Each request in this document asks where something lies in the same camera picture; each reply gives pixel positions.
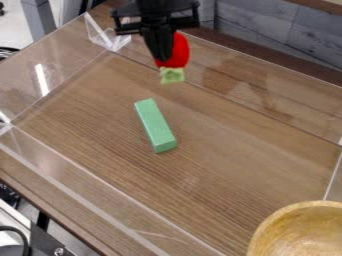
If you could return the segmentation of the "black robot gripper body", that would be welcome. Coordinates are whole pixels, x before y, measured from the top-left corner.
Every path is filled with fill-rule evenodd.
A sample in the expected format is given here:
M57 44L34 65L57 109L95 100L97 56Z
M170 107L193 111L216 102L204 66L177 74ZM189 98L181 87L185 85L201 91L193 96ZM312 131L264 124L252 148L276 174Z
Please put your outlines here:
M198 27L200 6L200 0L133 0L111 12L115 31L125 35L141 33L143 27Z

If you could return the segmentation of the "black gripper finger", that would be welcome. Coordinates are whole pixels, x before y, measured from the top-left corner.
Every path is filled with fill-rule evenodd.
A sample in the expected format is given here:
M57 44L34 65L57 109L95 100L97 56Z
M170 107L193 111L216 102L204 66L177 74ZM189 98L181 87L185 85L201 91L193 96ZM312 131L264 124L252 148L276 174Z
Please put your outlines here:
M145 39L145 43L153 54L155 60L162 60L163 53L161 50L159 35L161 29L158 27L143 27L141 29L141 35Z
M171 58L174 47L174 30L166 26L161 29L161 60L166 62Z

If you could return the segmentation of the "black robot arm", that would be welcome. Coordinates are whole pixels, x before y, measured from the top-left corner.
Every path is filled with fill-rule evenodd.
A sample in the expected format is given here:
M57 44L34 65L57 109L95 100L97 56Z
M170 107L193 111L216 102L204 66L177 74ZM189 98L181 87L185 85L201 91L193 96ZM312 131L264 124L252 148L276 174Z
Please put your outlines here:
M174 34L201 25L198 0L134 0L111 12L118 35L139 34L154 58L171 58Z

